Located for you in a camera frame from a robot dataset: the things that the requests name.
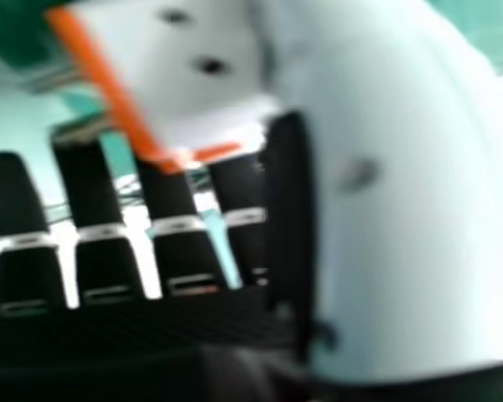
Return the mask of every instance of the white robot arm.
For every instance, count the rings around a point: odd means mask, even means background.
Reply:
[[[168,172],[178,149],[241,152],[236,127],[305,121],[310,319],[340,340],[311,340],[314,374],[371,386],[503,364],[503,90],[423,0],[116,0],[49,19]]]

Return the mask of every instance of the dark hole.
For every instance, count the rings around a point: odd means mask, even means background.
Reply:
[[[197,62],[197,68],[208,75],[223,75],[229,72],[229,65],[214,57],[204,57]]]
[[[185,25],[192,23],[192,18],[183,10],[165,10],[161,13],[162,19],[173,25]]]

